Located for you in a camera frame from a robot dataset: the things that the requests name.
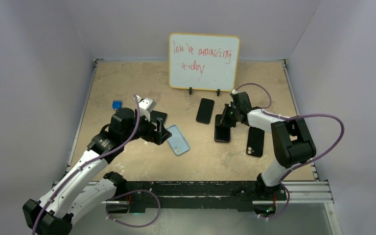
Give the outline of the black smartphone with purple edge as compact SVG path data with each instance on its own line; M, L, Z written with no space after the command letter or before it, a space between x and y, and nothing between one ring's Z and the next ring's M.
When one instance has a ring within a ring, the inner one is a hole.
M217 114L215 116L215 125L214 125L214 141L229 143L231 141L231 130L230 127L219 126L222 115Z

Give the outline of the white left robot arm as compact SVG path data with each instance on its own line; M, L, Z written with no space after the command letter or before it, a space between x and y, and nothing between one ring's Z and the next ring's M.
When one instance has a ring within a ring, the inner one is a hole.
M163 120L157 118L152 122L150 114L145 108L118 109L111 122L93 137L74 168L39 200L29 199L23 205L24 217L32 234L67 235L101 202L122 198L130 201L133 194L146 192L142 188L129 190L127 180L113 171L106 173L93 188L84 188L124 150L128 142L144 139L161 145L172 136Z

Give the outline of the light blue phone case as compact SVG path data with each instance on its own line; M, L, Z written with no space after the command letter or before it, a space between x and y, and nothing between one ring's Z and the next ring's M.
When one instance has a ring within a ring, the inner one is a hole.
M169 126L167 131L171 133L171 137L167 139L167 142L177 156L180 156L190 150L190 145L187 139L184 137L177 125L174 124Z

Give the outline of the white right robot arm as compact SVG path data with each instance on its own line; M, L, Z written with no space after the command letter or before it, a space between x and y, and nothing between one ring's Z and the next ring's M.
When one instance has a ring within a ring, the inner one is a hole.
M267 199L274 194L282 177L297 164L304 164L316 155L316 147L301 117L282 117L266 112L263 108L252 107L246 92L232 90L232 101L225 104L219 126L236 127L238 122L257 128L272 136L274 160L257 177L256 195Z

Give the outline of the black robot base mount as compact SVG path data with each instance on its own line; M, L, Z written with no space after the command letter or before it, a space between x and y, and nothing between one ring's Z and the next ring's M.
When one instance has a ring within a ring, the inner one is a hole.
M161 208L274 214L288 193L282 186L260 188L255 181L127 181L117 187L114 200L127 205L130 213Z

